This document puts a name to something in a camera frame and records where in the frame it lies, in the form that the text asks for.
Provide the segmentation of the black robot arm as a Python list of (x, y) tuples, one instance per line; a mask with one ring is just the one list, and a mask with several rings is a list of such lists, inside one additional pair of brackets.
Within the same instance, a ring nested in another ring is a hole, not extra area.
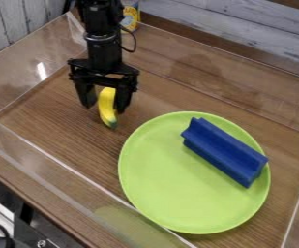
[(140, 71), (123, 62), (120, 24), (123, 5), (120, 0), (76, 0), (80, 21), (84, 24), (83, 39), (87, 57), (68, 59), (68, 79), (72, 81), (82, 105), (88, 109), (96, 102), (95, 86), (115, 90), (112, 106), (123, 113), (138, 90)]

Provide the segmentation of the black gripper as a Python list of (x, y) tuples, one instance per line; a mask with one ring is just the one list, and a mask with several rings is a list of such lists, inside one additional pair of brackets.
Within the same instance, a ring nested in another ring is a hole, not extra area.
[(68, 77), (74, 82), (80, 104), (90, 108), (98, 101), (95, 85), (116, 88), (115, 109), (123, 113), (131, 103), (132, 92), (138, 91), (140, 71), (123, 62), (110, 70), (94, 69), (87, 59), (68, 59)]

